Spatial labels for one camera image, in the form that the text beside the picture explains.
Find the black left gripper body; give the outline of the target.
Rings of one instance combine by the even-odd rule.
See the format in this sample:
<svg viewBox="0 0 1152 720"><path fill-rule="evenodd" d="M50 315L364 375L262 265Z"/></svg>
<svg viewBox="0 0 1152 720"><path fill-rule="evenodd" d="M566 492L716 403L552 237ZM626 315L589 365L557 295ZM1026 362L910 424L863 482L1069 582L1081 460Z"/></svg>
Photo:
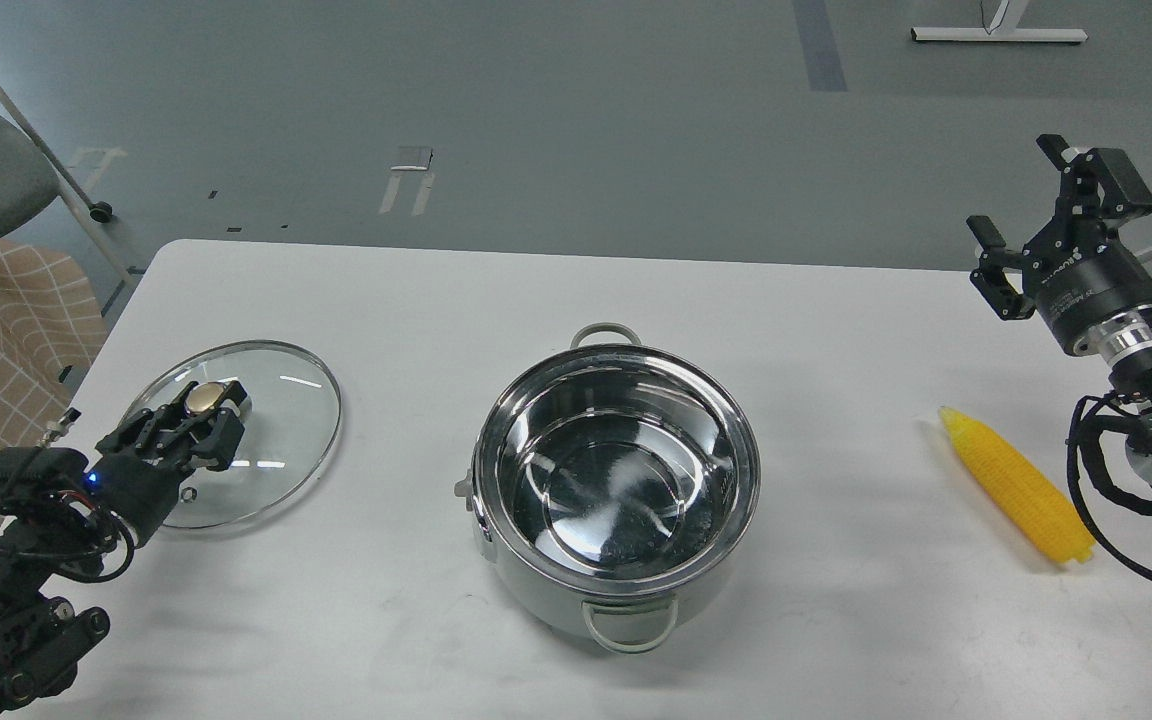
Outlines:
<svg viewBox="0 0 1152 720"><path fill-rule="evenodd" d="M177 505L180 484L194 473L195 444L184 434L156 432L141 447L131 435L113 432L94 448L99 458L88 470L88 495L143 546Z"/></svg>

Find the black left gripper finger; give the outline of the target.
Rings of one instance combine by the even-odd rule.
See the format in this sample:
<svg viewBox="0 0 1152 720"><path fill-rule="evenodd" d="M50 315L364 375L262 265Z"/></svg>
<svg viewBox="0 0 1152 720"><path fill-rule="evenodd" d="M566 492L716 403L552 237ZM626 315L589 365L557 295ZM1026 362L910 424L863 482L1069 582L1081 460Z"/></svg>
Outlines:
<svg viewBox="0 0 1152 720"><path fill-rule="evenodd" d="M238 381L188 382L175 404L180 418L172 429L172 465L180 473L227 470L244 434L251 397Z"/></svg>
<svg viewBox="0 0 1152 720"><path fill-rule="evenodd" d="M104 435L96 450L169 450L177 446L192 450L198 444L198 432L191 423L183 401L142 407Z"/></svg>

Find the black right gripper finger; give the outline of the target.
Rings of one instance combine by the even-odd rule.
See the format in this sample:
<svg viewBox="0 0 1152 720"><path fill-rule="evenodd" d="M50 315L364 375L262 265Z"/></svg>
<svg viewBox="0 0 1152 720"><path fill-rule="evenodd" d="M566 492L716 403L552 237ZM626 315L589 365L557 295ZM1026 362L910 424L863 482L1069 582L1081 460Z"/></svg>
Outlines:
<svg viewBox="0 0 1152 720"><path fill-rule="evenodd" d="M1006 270L1029 268L1025 256L1007 249L1005 237L986 215L968 217L967 227L980 247L977 268L970 273L975 290L980 293L982 300L1005 323L1032 318L1036 311L1034 300L1016 290L1006 273Z"/></svg>
<svg viewBox="0 0 1152 720"><path fill-rule="evenodd" d="M1073 241L1117 238L1121 228L1152 214L1152 192L1121 149L1075 149L1061 135L1039 135L1037 146L1060 172L1049 227Z"/></svg>

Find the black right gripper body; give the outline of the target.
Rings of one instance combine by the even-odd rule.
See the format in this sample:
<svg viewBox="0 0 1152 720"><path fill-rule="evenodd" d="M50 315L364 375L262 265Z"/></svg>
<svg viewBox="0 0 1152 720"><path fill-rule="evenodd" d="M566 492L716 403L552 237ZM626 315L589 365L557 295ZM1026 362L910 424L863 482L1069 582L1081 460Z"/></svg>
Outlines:
<svg viewBox="0 0 1152 720"><path fill-rule="evenodd" d="M1025 295L1066 355L1091 354L1087 329L1138 311L1152 325L1152 275L1102 222L1051 222L1023 249Z"/></svg>

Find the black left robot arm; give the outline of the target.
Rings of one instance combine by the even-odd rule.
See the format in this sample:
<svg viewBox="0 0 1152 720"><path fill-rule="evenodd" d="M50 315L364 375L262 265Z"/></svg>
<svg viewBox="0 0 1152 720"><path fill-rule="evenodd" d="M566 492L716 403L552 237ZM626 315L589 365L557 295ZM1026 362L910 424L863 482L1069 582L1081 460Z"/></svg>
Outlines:
<svg viewBox="0 0 1152 720"><path fill-rule="evenodd" d="M109 635L108 612L41 593L51 578L115 579L179 505L197 470L227 470L250 407L238 381L187 382L162 406L128 416L96 462L58 441L76 409L36 445L0 450L0 715L65 692Z"/></svg>

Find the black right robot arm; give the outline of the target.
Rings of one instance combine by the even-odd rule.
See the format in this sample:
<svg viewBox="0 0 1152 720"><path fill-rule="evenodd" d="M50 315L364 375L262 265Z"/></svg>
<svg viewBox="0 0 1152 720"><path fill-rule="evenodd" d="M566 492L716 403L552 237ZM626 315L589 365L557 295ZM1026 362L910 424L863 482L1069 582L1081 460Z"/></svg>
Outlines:
<svg viewBox="0 0 1152 720"><path fill-rule="evenodd" d="M1041 135L1037 146L1060 176L1052 217L1020 250L986 215L967 219L980 252L975 290L1005 323L1041 316L1071 357L1100 356L1111 389L1079 397L1066 438L1066 475L1087 532L1126 569L1126 556L1098 528L1079 483L1152 518L1152 275L1120 240L1130 220L1152 213L1152 194L1120 149L1070 145Z"/></svg>

